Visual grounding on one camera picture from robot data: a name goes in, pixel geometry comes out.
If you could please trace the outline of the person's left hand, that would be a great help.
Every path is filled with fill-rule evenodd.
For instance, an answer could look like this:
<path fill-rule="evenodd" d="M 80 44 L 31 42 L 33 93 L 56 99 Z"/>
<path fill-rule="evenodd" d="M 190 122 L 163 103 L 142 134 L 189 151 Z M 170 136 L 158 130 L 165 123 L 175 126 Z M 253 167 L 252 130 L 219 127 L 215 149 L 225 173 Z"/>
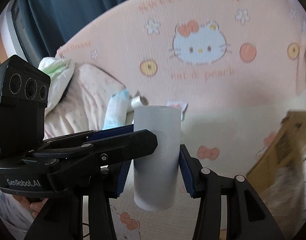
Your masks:
<path fill-rule="evenodd" d="M 26 197 L 15 196 L 14 197 L 26 210 L 28 210 L 35 218 L 46 204 L 48 198 L 43 199 L 40 202 L 30 203 Z"/>

